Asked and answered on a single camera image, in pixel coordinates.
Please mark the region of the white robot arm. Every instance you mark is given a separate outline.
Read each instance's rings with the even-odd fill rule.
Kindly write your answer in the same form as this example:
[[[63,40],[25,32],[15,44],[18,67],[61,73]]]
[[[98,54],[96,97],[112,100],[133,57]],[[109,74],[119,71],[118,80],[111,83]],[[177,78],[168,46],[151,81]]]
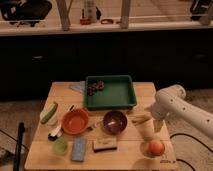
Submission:
[[[213,139],[213,114],[186,102],[185,97],[185,89],[178,84],[155,93],[155,101],[147,108],[153,118],[154,131],[160,132],[165,118],[175,114]]]

